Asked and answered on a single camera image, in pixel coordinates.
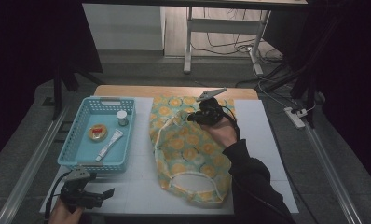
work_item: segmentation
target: black device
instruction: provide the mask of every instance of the black device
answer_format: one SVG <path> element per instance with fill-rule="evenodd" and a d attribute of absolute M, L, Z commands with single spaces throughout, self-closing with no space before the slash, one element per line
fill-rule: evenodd
<path fill-rule="evenodd" d="M 199 109 L 200 111 L 190 113 L 187 120 L 195 121 L 198 124 L 214 126 L 214 124 L 223 118 L 223 114 L 225 113 L 214 97 L 200 102 Z"/>
<path fill-rule="evenodd" d="M 195 121 L 197 124 L 214 126 L 223 117 L 226 117 L 235 129 L 237 140 L 240 140 L 240 129 L 237 124 L 237 120 L 234 115 L 229 116 L 224 112 L 223 107 L 218 104 L 218 101 L 214 98 L 215 95 L 226 91 L 227 88 L 204 91 L 203 94 L 197 99 L 199 103 L 199 111 L 190 113 L 187 117 L 188 121 Z"/>
<path fill-rule="evenodd" d="M 63 178 L 65 178 L 65 183 L 61 189 L 60 197 L 68 206 L 70 212 L 74 212 L 77 207 L 85 207 L 88 209 L 101 207 L 104 200 L 114 195 L 115 189 L 107 190 L 102 194 L 85 191 L 84 187 L 86 187 L 88 182 L 96 179 L 96 173 L 89 173 L 83 166 L 79 165 L 73 171 L 63 174 L 55 182 L 46 202 L 44 223 L 49 222 L 52 198 L 54 197 L 55 189 Z"/>

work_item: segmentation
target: white tube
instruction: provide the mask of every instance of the white tube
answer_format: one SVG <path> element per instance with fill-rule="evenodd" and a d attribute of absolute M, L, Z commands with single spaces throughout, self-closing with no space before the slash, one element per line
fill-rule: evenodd
<path fill-rule="evenodd" d="M 122 137 L 122 135 L 124 135 L 124 133 L 120 131 L 119 129 L 116 129 L 116 131 L 113 134 L 113 137 L 110 139 L 110 142 L 101 149 L 101 151 L 99 152 L 95 160 L 100 161 L 101 159 L 103 159 L 103 157 L 109 151 L 110 146 L 112 146 L 120 137 Z"/>

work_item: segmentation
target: table leg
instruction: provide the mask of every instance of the table leg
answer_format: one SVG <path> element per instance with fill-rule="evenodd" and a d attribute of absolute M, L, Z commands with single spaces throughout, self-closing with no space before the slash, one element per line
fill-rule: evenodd
<path fill-rule="evenodd" d="M 258 27 L 258 31 L 257 31 L 256 37 L 255 37 L 254 45 L 253 45 L 253 47 L 248 48 L 250 58 L 252 59 L 255 75 L 258 76 L 258 77 L 264 75 L 264 73 L 262 71 L 261 65 L 258 62 L 257 51 L 258 51 L 259 43 L 261 42 L 262 34 L 264 33 L 265 27 L 267 25 L 267 21 L 268 21 L 270 11 L 263 11 L 263 13 L 264 13 L 264 16 L 263 16 L 263 18 L 260 22 L 259 27 Z"/>
<path fill-rule="evenodd" d="M 192 7 L 188 10 L 188 18 L 186 22 L 186 43 L 185 43 L 185 67 L 184 73 L 191 73 L 191 30 L 192 30 Z"/>
<path fill-rule="evenodd" d="M 54 70 L 54 115 L 52 120 L 57 119 L 62 110 L 62 79 L 60 73 L 60 66 L 58 65 Z"/>

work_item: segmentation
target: wall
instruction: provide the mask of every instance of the wall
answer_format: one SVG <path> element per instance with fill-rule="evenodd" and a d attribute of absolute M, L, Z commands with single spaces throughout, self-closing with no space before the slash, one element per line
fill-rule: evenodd
<path fill-rule="evenodd" d="M 83 4 L 97 50 L 163 50 L 164 7 Z"/>

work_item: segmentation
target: black curtain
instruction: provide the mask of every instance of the black curtain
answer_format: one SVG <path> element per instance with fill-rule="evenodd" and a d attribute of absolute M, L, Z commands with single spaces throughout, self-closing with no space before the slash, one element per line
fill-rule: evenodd
<path fill-rule="evenodd" d="M 321 61 L 323 112 L 371 174 L 371 0 L 353 2 Z"/>
<path fill-rule="evenodd" d="M 59 65 L 102 72 L 81 2 L 0 1 L 0 151 Z"/>
<path fill-rule="evenodd" d="M 294 71 L 301 68 L 322 38 L 331 6 L 342 0 L 309 0 L 308 10 L 271 11 L 264 40 L 283 54 L 284 62 Z"/>

